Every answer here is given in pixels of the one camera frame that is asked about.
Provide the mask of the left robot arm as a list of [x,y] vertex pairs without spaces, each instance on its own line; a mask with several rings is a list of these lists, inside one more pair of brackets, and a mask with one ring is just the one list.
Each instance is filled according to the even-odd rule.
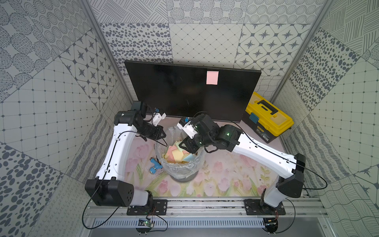
[[141,101],[133,102],[130,110],[115,115],[114,132],[105,160],[96,177],[85,184],[85,190],[97,206],[153,208],[151,192],[126,183],[124,175],[135,136],[153,141],[165,138],[163,127],[159,125],[165,117],[163,109],[153,110]]

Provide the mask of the pink sticky note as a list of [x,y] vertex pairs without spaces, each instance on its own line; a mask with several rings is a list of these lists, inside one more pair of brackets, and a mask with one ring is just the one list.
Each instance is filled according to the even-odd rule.
[[219,71],[207,71],[206,84],[217,85],[218,84]]

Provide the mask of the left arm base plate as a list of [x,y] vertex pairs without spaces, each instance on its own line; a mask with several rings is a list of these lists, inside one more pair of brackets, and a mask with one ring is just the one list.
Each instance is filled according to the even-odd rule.
[[144,206],[130,206],[127,210],[128,216],[166,215],[167,199],[152,199]]

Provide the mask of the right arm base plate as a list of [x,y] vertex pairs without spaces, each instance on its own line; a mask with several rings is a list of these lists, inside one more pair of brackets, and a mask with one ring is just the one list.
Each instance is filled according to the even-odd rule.
[[284,209],[283,203],[281,202],[278,207],[271,207],[265,204],[260,199],[245,199],[243,201],[244,208],[247,215],[262,215],[262,216],[274,216],[285,215],[286,211]]

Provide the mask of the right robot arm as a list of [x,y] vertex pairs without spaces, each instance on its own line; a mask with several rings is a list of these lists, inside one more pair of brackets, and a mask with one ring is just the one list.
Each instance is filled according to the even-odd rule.
[[278,181],[264,190],[261,195],[262,205],[276,208],[288,197],[301,196],[306,167],[305,156],[282,153],[256,141],[238,126],[219,126],[206,114],[194,118],[183,117],[177,127],[187,135],[180,143],[180,148],[191,154],[195,154],[200,148],[207,149],[213,146],[216,150],[244,155],[273,170],[278,175]]

